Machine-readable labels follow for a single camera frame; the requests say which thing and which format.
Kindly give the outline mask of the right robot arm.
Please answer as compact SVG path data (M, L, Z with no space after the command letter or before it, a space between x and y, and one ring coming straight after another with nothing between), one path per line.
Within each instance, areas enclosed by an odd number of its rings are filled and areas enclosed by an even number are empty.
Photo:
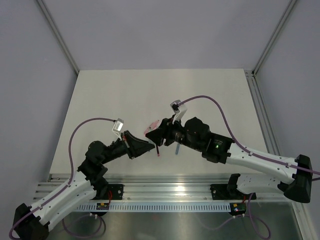
M185 124L164 118L155 128L148 128L145 136L159 147L177 142L201 152L209 162L246 167L264 174L261 180L233 174L226 189L232 198L262 190L283 193L286 198L299 203L311 201L312 165L305 155L283 157L256 151L230 137L211 132L210 127L196 117Z

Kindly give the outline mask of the red gel pen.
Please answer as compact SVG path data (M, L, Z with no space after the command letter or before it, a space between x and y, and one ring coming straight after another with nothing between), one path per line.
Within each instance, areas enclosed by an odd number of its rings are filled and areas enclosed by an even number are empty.
M158 156L158 157L160 157L160 150L159 150L159 147L156 145L156 146L155 146L155 148L156 148L157 156Z

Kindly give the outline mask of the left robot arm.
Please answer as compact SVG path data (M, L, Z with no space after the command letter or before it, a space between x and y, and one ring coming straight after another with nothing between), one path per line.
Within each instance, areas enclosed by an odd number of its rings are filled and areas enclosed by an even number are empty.
M78 206L92 199L108 196L108 182L104 178L106 163L127 155L137 158L154 149L154 144L134 137L129 131L106 146L94 141L88 146L85 159L70 178L30 206L21 204L15 210L13 226L9 237L16 232L20 240L45 240L50 231Z

